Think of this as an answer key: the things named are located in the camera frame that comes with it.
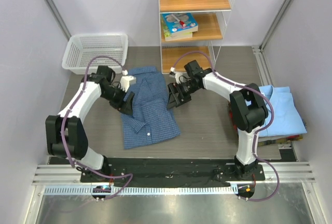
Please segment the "dark blue checkered shirt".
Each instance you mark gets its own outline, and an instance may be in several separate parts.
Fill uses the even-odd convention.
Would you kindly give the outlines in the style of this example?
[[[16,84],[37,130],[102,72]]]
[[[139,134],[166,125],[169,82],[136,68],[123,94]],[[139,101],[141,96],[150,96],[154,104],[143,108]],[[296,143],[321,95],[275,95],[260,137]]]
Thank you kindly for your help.
[[[124,149],[157,144],[181,134],[174,114],[167,109],[169,92],[164,76],[155,66],[128,70],[136,78],[129,87],[133,92],[133,115],[121,115]]]

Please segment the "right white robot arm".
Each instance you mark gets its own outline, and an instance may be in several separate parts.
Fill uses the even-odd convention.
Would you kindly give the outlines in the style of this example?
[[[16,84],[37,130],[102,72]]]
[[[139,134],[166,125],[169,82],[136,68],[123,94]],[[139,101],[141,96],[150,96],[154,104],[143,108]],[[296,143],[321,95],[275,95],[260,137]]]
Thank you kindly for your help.
[[[170,75],[176,80],[168,84],[169,101],[167,109],[179,107],[191,101],[191,94],[205,89],[213,91],[229,102],[232,120],[240,130],[238,151],[234,157],[234,173],[238,179],[252,177],[257,169],[257,140],[259,129],[268,117],[268,110],[258,85],[245,85],[229,80],[215,70],[200,67],[196,60],[187,63],[185,71],[188,78],[181,81],[183,73],[170,69]]]

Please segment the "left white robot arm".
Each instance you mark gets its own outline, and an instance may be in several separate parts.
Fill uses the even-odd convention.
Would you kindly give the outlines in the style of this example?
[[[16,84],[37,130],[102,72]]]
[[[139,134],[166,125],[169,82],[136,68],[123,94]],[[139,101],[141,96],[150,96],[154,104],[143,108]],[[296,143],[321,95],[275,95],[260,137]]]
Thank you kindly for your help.
[[[83,122],[91,107],[99,98],[107,100],[111,107],[122,114],[133,114],[134,93],[129,92],[136,78],[122,72],[118,85],[114,85],[116,73],[101,65],[95,73],[85,74],[78,91],[66,107],[45,121],[48,153],[68,159],[71,165],[92,172],[100,182],[107,181],[111,170],[105,156],[89,147]]]

